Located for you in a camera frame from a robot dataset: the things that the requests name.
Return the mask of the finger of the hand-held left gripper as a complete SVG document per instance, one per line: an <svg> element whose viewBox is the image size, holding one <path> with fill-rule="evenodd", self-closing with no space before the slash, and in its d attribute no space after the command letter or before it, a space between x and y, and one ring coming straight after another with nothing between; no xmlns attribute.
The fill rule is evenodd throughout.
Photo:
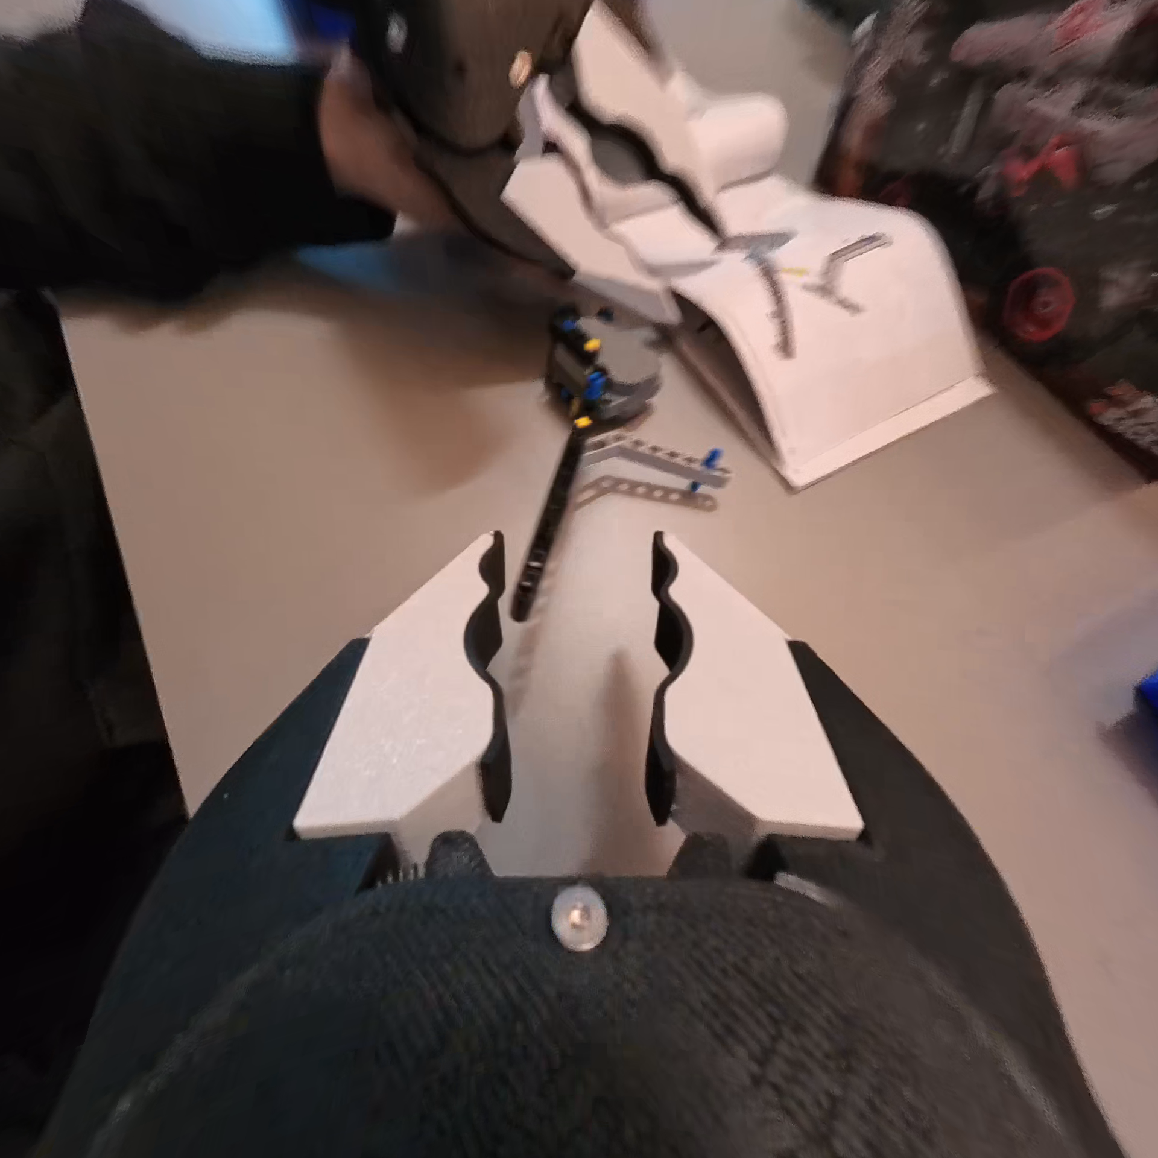
<svg viewBox="0 0 1158 1158"><path fill-rule="evenodd" d="M659 68L626 27L578 27L573 41L573 127L578 171L602 225L682 206L723 238L715 181L668 92Z"/></svg>
<svg viewBox="0 0 1158 1158"><path fill-rule="evenodd" d="M523 139L502 202L573 267L573 281L653 326L680 326L672 289L616 236L616 225L675 206L663 181L612 181L592 131L557 102L551 77L522 96Z"/></svg>

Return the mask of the person's left hand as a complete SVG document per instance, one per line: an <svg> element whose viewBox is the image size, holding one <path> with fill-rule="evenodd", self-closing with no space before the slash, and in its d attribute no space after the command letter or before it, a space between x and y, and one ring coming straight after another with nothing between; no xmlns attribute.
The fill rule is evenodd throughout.
<svg viewBox="0 0 1158 1158"><path fill-rule="evenodd" d="M412 147L400 120L377 107L373 82L351 48L330 61L319 96L319 136L332 184L411 225L454 234L462 220L412 161Z"/></svg>

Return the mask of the grey black toy brick assembly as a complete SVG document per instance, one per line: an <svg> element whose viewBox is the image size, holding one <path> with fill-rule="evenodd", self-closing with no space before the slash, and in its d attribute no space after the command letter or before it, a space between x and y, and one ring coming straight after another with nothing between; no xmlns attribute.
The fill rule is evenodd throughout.
<svg viewBox="0 0 1158 1158"><path fill-rule="evenodd" d="M567 438L513 585L513 622L533 618L584 470L630 461L680 479L680 497L731 486L723 451L695 458L634 434L639 419L659 395L659 376L659 336L653 329L623 329L612 311L578 313L577 307L565 307L554 313L546 342L546 391L557 395L567 415Z"/></svg>

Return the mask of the person's left forearm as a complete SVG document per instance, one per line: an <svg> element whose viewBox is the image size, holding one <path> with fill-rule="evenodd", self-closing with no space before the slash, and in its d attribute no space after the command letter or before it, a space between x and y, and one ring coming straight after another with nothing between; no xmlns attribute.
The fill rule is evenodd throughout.
<svg viewBox="0 0 1158 1158"><path fill-rule="evenodd" d="M389 238L325 167L319 61L205 56L132 5L0 50L0 289L189 299L299 247Z"/></svg>

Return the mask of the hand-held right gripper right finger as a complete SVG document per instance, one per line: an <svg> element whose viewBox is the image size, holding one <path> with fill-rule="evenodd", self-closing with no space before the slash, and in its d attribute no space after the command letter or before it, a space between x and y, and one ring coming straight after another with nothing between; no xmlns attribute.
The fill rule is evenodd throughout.
<svg viewBox="0 0 1158 1158"><path fill-rule="evenodd" d="M657 531L648 557L663 661L645 735L653 822L720 835L736 857L764 836L861 842L795 637L675 535Z"/></svg>

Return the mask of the grey desk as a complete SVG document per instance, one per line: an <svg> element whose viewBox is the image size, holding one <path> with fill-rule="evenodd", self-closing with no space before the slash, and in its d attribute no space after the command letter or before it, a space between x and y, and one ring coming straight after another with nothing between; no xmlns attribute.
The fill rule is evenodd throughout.
<svg viewBox="0 0 1158 1158"><path fill-rule="evenodd" d="M562 454L551 304L473 247L302 253L189 311L66 304L66 342L189 809L347 645L502 531L511 583ZM505 873L659 873L645 810L648 537L807 643L925 765L1009 876L1101 1103L1154 1154L1154 486L1009 356L998 395L789 494L682 366L645 423L723 451L715 511L597 494L502 627Z"/></svg>

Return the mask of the white instruction booklet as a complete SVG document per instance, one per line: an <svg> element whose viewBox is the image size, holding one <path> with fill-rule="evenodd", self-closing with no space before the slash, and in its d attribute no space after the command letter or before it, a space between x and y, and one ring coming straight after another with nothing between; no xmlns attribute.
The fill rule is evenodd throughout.
<svg viewBox="0 0 1158 1158"><path fill-rule="evenodd" d="M723 234L675 281L675 354L754 451L803 490L994 395L961 277L911 210L779 173L776 96L699 96Z"/></svg>

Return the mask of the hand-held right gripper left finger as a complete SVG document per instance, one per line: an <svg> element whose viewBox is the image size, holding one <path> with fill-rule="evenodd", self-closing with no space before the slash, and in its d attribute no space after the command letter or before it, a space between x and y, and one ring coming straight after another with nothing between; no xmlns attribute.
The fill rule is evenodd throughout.
<svg viewBox="0 0 1158 1158"><path fill-rule="evenodd" d="M486 531L383 616L294 810L294 836L389 836L423 858L438 835L513 801L502 649L505 535Z"/></svg>

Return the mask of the red black toy box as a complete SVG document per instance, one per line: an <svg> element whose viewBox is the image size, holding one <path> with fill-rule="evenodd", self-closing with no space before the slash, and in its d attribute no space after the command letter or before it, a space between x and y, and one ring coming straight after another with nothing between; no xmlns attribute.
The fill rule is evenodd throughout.
<svg viewBox="0 0 1158 1158"><path fill-rule="evenodd" d="M894 0L862 17L818 188L925 219L975 326L1158 476L1158 5Z"/></svg>

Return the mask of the person's dark clothing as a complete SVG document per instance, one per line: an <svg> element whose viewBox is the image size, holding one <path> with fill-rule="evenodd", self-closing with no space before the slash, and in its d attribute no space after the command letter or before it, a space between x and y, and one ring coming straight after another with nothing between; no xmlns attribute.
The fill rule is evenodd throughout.
<svg viewBox="0 0 1158 1158"><path fill-rule="evenodd" d="M0 1133L30 1154L189 810L56 307L0 311Z"/></svg>

